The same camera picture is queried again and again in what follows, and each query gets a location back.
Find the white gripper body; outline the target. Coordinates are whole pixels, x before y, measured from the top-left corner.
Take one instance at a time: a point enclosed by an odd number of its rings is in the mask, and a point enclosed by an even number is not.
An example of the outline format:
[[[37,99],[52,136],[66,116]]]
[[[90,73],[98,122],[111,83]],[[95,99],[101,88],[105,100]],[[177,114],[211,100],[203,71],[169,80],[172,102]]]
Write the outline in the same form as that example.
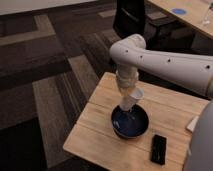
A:
[[[116,82],[120,89],[133,89],[138,81],[139,73],[133,69],[118,69],[116,71]]]

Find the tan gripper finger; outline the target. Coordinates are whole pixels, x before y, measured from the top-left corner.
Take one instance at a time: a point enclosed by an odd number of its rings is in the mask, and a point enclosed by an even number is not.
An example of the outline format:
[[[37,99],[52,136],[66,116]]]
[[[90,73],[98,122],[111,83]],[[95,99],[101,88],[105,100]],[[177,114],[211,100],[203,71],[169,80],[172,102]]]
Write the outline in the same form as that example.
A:
[[[125,97],[125,95],[126,95],[125,90],[121,87],[118,87],[118,90],[119,90],[120,94],[122,95],[122,97]]]

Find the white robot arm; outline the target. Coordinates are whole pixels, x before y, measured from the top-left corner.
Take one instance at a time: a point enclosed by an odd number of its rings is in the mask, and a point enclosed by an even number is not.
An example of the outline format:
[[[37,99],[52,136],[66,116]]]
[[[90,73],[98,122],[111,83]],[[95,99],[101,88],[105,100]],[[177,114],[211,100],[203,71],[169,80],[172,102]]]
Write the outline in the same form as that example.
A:
[[[117,41],[109,53],[117,63],[116,81],[124,111],[136,104],[139,69],[210,99],[194,127],[183,171],[213,171],[213,57],[147,50],[139,34]]]

